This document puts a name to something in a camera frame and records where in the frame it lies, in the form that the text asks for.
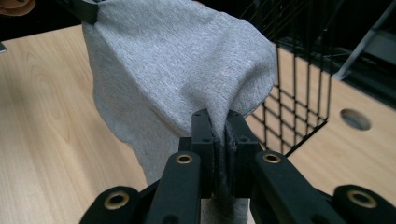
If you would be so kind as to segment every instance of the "brass insert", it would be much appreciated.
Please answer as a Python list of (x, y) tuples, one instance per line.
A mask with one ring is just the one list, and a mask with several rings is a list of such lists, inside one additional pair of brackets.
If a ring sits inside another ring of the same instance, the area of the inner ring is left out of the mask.
[(375, 199), (370, 194), (360, 190), (352, 189), (348, 191), (347, 197), (353, 203), (365, 208), (375, 208), (377, 206)]
[(176, 157), (176, 161), (180, 164), (188, 164), (192, 162), (192, 156), (189, 154), (183, 154)]
[(270, 162), (270, 163), (278, 163), (280, 162), (280, 158), (275, 155), (275, 154), (266, 154), (262, 157), (264, 161)]
[(116, 210), (123, 207), (129, 202), (129, 195), (124, 191), (112, 192), (105, 200), (105, 208)]

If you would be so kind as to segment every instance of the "round hole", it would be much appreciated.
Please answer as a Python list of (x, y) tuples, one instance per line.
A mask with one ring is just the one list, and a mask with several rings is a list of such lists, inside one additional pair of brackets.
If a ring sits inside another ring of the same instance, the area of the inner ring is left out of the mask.
[(247, 142), (247, 141), (248, 141), (248, 138), (246, 138), (246, 137), (241, 137), (241, 138), (239, 138), (239, 141), (241, 141), (241, 142)]
[(315, 224), (329, 224), (329, 220), (327, 220), (326, 217), (321, 216), (321, 215), (313, 215), (311, 218), (312, 223)]
[(178, 217), (169, 215), (163, 219), (163, 224), (178, 224)]
[(105, 200), (105, 208), (116, 210), (129, 202), (129, 195), (124, 191), (117, 191), (109, 194)]
[(275, 154), (266, 154), (262, 157), (262, 159), (270, 163), (280, 162), (280, 158)]
[(187, 164), (192, 162), (192, 156), (188, 154), (179, 155), (178, 157), (176, 157), (176, 161), (180, 164)]
[(343, 121), (354, 129), (367, 131), (372, 127), (370, 120), (357, 110), (343, 109), (340, 115)]
[(375, 208), (376, 201), (375, 199), (368, 193), (352, 189), (347, 192), (347, 197), (353, 203), (365, 207), (365, 208)]

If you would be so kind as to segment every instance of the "gray cloth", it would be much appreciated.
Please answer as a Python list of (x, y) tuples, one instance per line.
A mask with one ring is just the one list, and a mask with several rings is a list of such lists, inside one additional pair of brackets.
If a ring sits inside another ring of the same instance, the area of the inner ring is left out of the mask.
[[(192, 113), (207, 108), (223, 138), (228, 111), (248, 115), (274, 85), (272, 43), (247, 21), (190, 0), (106, 0), (83, 31), (96, 107), (134, 149), (148, 184), (161, 178), (179, 137), (191, 136)], [(224, 169), (220, 161), (221, 183)], [(202, 222), (246, 223), (247, 200), (223, 187), (203, 201)]]

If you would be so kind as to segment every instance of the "wire rack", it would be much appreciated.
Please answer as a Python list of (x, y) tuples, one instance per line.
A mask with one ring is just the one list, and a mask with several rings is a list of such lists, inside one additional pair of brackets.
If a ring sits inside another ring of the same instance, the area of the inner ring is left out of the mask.
[(208, 0), (204, 4), (247, 20), (276, 45), (278, 74), (251, 118), (265, 148), (289, 156), (329, 118), (332, 22), (343, 1)]

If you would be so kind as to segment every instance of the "wooden table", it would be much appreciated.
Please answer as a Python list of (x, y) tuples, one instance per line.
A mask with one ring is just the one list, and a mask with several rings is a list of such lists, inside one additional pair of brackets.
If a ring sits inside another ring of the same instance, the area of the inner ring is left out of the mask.
[[(145, 177), (92, 101), (80, 26), (4, 42), (0, 54), (0, 223), (78, 223), (96, 196)], [(396, 204), (396, 113), (334, 81), (330, 123), (290, 157), (314, 187), (357, 184)], [(340, 120), (364, 111), (373, 128)]]

